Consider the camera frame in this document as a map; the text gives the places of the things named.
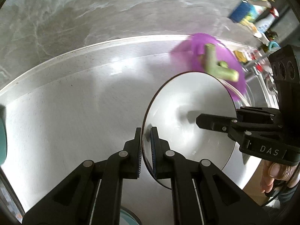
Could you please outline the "person's right hand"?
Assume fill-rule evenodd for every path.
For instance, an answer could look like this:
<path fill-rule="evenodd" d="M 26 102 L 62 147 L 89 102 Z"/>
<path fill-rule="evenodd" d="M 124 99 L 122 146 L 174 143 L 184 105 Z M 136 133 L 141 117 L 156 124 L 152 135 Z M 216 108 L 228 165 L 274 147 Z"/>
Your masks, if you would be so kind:
<path fill-rule="evenodd" d="M 291 167 L 265 160 L 260 181 L 260 191 L 269 193 L 275 180 L 290 181 L 288 187 L 295 187 L 299 182 L 299 170 L 296 170 L 296 168 L 297 166 Z"/>

